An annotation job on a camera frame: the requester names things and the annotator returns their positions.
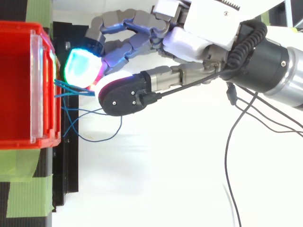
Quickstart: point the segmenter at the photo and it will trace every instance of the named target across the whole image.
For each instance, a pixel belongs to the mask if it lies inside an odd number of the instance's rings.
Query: blue wire
[[[119,133],[119,131],[120,131],[121,127],[122,127],[122,117],[121,117],[120,127],[118,128],[117,132],[116,132],[112,137],[107,138],[107,139],[104,139],[104,140],[97,140],[97,141],[88,140],[88,139],[82,137],[81,135],[79,135],[79,133],[77,132],[77,130],[75,129],[75,127],[74,127],[74,125],[73,125],[73,123],[72,123],[71,116],[70,116],[70,114],[68,113],[68,110],[67,110],[67,108],[66,108],[65,98],[63,98],[62,100],[63,100],[64,109],[65,109],[66,114],[67,114],[67,116],[68,116],[68,118],[69,118],[69,120],[70,120],[71,127],[73,128],[74,132],[75,132],[81,139],[83,139],[83,140],[85,140],[85,141],[87,141],[87,142],[98,143],[98,142],[104,142],[104,141],[107,141],[107,140],[111,140],[113,137],[115,137],[115,136]]]
[[[63,89],[65,89],[65,90],[67,90],[67,91],[71,91],[72,93],[75,93],[75,94],[83,94],[82,92],[79,92],[79,91],[75,91],[75,90],[73,90],[73,89],[71,89],[71,88],[68,88],[68,87],[66,87],[66,86],[63,86],[63,85],[61,85],[61,84],[59,84],[59,83],[54,83],[56,86],[58,86],[58,87],[61,87],[61,88],[63,88]]]
[[[102,110],[102,108],[100,109],[97,109],[97,110],[94,110],[94,111],[88,111],[88,113],[85,113],[85,114],[82,114],[80,117],[78,117],[75,121],[73,121],[71,123],[71,125],[69,126],[69,128],[66,130],[65,134],[63,135],[63,137],[66,136],[66,134],[68,133],[68,131],[71,129],[71,127],[83,116],[87,115],[87,114],[90,114],[90,113],[94,113],[94,114],[99,114],[99,113],[96,113],[96,111],[99,111],[99,110]]]
[[[59,83],[59,84],[62,84],[63,86],[68,86],[68,87],[76,88],[78,90],[82,90],[82,91],[86,91],[86,92],[93,92],[93,91],[90,91],[90,90],[88,90],[86,88],[81,88],[81,87],[77,87],[77,86],[74,86],[74,85],[70,85],[70,84],[65,83],[65,82],[63,82],[61,80],[58,80],[58,79],[55,79],[55,83]]]
[[[55,98],[61,98],[64,96],[90,96],[90,97],[94,97],[94,94],[88,94],[88,93],[81,93],[79,92],[79,94],[77,93],[63,93],[61,95],[55,95]]]
[[[64,107],[61,107],[61,109],[63,109],[63,110],[65,110],[65,109],[67,109],[68,111],[85,111],[85,112],[89,112],[89,113],[92,113],[92,114],[98,114],[98,115],[104,115],[104,116],[108,116],[108,114],[106,114],[106,113],[96,113],[95,111],[96,110],[94,110],[94,111],[89,111],[89,110],[84,110],[84,109],[70,109],[70,108],[64,108]]]

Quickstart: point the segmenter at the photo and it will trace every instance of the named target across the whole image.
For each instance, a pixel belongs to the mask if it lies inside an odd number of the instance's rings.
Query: coiled cable
[[[227,65],[231,69],[241,66],[248,54],[265,39],[267,34],[267,27],[262,22],[247,20],[242,24],[252,27],[254,31],[231,51],[227,59]]]

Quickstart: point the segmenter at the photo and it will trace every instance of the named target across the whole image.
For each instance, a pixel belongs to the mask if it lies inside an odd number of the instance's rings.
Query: black cylinder
[[[288,63],[287,49],[278,43],[264,39],[248,56],[239,72],[222,79],[265,93],[281,81],[288,68]]]

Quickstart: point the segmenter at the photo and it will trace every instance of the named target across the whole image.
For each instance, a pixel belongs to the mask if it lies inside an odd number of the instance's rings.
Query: green light
[[[97,78],[102,61],[100,57],[83,49],[73,49],[67,59],[64,77],[68,84],[86,88]]]

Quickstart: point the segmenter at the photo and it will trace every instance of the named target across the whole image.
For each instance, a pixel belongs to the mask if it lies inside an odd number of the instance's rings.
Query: green tape
[[[0,182],[30,182],[39,155],[40,149],[0,150]]]
[[[266,26],[270,26],[269,11],[261,14],[261,20]]]
[[[46,217],[53,210],[53,176],[11,183],[7,218]]]
[[[36,22],[50,28],[53,22],[53,1],[28,0],[26,22]]]

